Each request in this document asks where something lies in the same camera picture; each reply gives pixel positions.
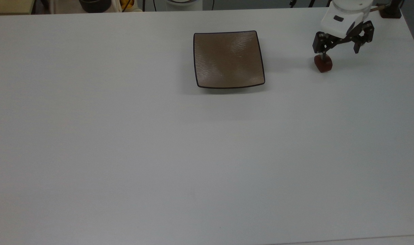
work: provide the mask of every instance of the white table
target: white table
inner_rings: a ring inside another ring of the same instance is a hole
[[[325,11],[0,17],[0,245],[413,235],[413,39],[371,13],[320,74]],[[246,30],[266,84],[198,88],[193,33]]]

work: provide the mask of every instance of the black base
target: black base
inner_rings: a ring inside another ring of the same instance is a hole
[[[79,0],[81,7],[88,13],[102,13],[110,8],[112,0]]]

